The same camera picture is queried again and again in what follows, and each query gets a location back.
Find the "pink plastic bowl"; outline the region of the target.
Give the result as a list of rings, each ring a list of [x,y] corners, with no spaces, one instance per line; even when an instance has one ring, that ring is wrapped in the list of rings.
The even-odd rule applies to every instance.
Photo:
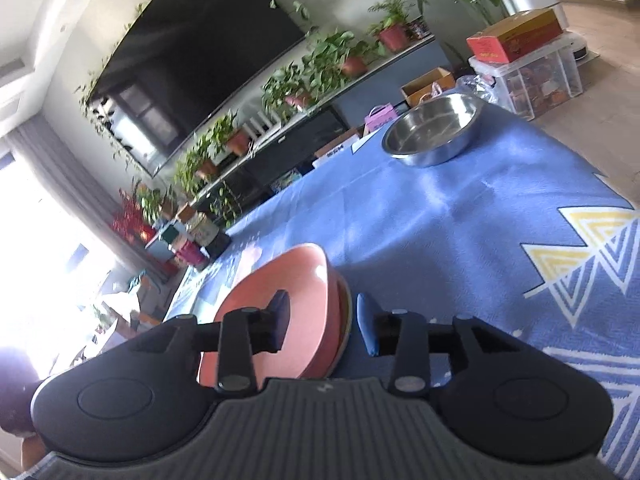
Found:
[[[320,246],[306,243],[265,263],[230,289],[216,322],[240,307],[264,308],[280,289],[288,293],[290,322],[282,349],[253,356],[259,385],[267,378],[329,375],[341,336],[339,275]]]

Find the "green plastic plate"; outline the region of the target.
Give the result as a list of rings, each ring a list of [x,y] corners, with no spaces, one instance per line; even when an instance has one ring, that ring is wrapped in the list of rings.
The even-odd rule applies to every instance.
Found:
[[[352,293],[350,292],[348,283],[339,275],[337,279],[338,284],[338,300],[340,300],[341,308],[341,336],[340,345],[336,350],[334,360],[332,362],[329,374],[332,374],[337,368],[338,363],[346,350],[348,345],[350,331],[352,330],[352,318],[354,317],[354,307],[352,306]]]

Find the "stainless steel bowl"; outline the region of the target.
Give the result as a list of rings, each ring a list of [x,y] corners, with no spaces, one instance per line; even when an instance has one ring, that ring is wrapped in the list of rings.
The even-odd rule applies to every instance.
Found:
[[[409,167],[448,162],[477,137],[485,105],[467,93],[443,94],[421,103],[390,125],[382,137],[382,149]]]

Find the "green cap spice shaker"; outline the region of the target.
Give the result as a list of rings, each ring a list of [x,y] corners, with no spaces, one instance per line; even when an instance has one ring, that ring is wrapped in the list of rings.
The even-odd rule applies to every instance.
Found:
[[[178,231],[172,224],[163,228],[160,238],[176,256],[195,269],[201,271],[208,266],[209,260],[202,252],[201,246],[186,233]]]

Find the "blue patterned tablecloth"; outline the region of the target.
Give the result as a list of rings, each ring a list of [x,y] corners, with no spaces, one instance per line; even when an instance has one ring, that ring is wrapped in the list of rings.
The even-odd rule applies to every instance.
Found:
[[[408,167],[379,138],[242,218],[169,307],[211,321],[230,289],[291,247],[321,246],[354,294],[433,322],[477,316],[596,378],[614,418],[600,453],[639,474],[639,205],[530,122],[491,105],[457,157]]]

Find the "brown cap soy sauce bottle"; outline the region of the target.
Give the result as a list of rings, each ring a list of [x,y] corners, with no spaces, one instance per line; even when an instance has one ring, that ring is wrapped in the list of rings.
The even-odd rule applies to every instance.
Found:
[[[191,237],[204,248],[212,261],[219,258],[231,245],[231,237],[218,228],[206,214],[185,204],[177,211],[177,219],[186,228]]]

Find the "long dark tv console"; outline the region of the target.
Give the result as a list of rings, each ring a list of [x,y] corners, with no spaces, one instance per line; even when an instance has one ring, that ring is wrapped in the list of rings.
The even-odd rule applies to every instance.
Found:
[[[363,76],[263,136],[247,155],[206,185],[191,206],[223,224],[235,222],[276,194],[273,185],[280,177],[294,169],[309,172],[319,148],[361,127],[373,107],[404,102],[400,88],[438,66],[447,68],[450,63],[434,36],[374,64]]]

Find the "white picket fence ornament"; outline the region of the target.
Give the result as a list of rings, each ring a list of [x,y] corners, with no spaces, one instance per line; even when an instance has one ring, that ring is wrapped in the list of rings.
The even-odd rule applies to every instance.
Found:
[[[250,137],[250,147],[258,148],[281,130],[282,122],[277,117],[269,117],[258,110],[253,115],[247,115],[241,126]]]

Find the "clear plastic storage bin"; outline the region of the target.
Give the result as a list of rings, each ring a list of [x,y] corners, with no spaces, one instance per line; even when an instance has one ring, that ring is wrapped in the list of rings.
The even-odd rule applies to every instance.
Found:
[[[533,120],[584,91],[573,39],[570,32],[564,32],[508,64],[491,64],[475,56],[469,58],[469,63],[477,76],[489,84],[497,105]]]

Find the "pink carton box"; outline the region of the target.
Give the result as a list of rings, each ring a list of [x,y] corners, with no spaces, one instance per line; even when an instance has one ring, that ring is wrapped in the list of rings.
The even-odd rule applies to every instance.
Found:
[[[394,122],[398,115],[392,104],[377,105],[364,118],[363,134],[374,133],[379,128]]]

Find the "clear plastic bag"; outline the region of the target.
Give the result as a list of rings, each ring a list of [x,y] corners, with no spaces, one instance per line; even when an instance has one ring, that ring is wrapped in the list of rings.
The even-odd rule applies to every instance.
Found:
[[[458,91],[472,94],[488,103],[498,105],[500,98],[496,85],[493,76],[463,75],[456,80]]]

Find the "open brown cardboard box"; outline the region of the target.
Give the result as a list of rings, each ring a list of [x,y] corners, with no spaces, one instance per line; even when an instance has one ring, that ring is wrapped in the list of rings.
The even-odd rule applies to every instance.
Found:
[[[423,102],[439,96],[446,90],[453,89],[456,85],[454,75],[449,70],[436,67],[422,76],[409,81],[400,88],[402,96],[410,107],[415,107]]]

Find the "red and yellow box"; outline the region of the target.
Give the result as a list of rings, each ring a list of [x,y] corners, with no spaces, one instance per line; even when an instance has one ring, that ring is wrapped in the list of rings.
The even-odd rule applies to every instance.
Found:
[[[518,12],[466,40],[475,58],[509,64],[561,36],[563,29],[552,9]]]

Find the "large black television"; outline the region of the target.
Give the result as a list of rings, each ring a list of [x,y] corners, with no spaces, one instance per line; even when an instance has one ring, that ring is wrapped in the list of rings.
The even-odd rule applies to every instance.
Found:
[[[303,39],[276,0],[149,0],[80,88],[84,115],[155,176],[251,79]]]

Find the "trailing pothos potted plant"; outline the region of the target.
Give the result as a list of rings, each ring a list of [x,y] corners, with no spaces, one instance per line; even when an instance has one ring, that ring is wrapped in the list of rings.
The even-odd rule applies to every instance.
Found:
[[[363,76],[369,64],[384,55],[378,40],[367,41],[350,30],[337,29],[319,37],[303,56],[303,74],[311,92],[323,96]]]

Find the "potted plant red pot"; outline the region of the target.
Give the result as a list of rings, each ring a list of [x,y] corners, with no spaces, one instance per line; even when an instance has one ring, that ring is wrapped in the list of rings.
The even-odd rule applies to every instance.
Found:
[[[368,34],[392,53],[409,47],[407,32],[410,4],[406,0],[382,0],[373,3],[369,13],[380,14],[381,19],[369,26]]]

